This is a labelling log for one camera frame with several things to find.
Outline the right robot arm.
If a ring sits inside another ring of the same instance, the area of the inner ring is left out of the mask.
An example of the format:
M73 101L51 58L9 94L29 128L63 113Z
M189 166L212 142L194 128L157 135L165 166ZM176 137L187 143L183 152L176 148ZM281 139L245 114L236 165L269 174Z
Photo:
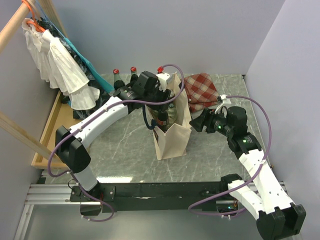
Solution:
M257 138L248 132L247 112L239 106L227 108L226 113L204 109L189 124L197 131L220 133L236 158L244 166L257 191L248 187L236 174L221 178L219 193L222 197L238 200L256 221L256 227L264 240L281 240L298 235L306 218L306 210L288 196L264 158Z

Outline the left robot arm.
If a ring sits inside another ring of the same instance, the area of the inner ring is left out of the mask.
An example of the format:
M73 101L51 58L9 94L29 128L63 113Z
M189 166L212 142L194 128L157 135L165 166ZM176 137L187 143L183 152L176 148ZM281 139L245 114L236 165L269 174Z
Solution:
M164 102L171 94L167 87L172 79L172 75L166 72L153 74L143 71L140 75L132 75L128 84L117 80L115 92L98 110L70 128L58 128L55 134L56 154L82 186L82 195L88 201L99 197L100 187L90 168L91 157L87 147L113 123L141 108L141 102L148 102L148 106L156 110L164 110Z

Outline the green cap bottle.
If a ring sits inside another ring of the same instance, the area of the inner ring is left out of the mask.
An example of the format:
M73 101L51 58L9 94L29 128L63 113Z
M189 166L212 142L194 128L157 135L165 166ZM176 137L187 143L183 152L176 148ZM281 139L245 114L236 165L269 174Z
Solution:
M176 122L178 117L177 109L173 103L168 104L167 113L168 113L168 123L169 125L173 125Z

